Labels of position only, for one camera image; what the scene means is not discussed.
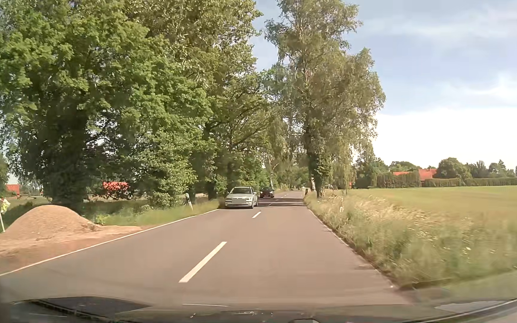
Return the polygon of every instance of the sky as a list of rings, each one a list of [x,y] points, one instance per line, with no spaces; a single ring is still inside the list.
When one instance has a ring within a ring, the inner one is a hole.
[[[264,22],[276,0],[256,0]],[[346,39],[370,49],[386,94],[375,154],[427,167],[455,157],[517,165],[517,0],[356,0],[363,26]],[[277,60],[255,37],[257,68]]]

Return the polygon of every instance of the sign post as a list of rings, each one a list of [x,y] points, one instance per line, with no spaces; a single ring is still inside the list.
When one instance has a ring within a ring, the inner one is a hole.
[[[0,221],[1,221],[1,229],[5,232],[5,226],[4,226],[4,218],[1,216],[1,208],[0,208]]]
[[[187,203],[191,207],[191,211],[192,211],[192,203],[191,203],[191,199],[189,198],[188,193],[185,193],[185,197],[187,198]]]

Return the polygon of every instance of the car windshield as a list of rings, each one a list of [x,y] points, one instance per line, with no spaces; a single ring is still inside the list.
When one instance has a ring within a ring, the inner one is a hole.
[[[517,298],[517,0],[404,4],[0,0],[1,302]]]
[[[253,191],[249,187],[235,187],[230,192],[231,194],[253,194]]]

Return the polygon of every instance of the dirt mound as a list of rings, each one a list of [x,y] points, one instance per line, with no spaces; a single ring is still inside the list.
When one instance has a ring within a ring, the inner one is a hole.
[[[20,216],[0,239],[49,239],[57,235],[97,231],[98,226],[75,211],[58,205],[41,205]]]

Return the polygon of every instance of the road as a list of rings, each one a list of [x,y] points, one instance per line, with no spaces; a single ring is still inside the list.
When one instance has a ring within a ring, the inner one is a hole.
[[[5,302],[94,295],[164,307],[408,303],[364,265],[291,191],[252,210],[216,210],[2,275],[0,290]]]

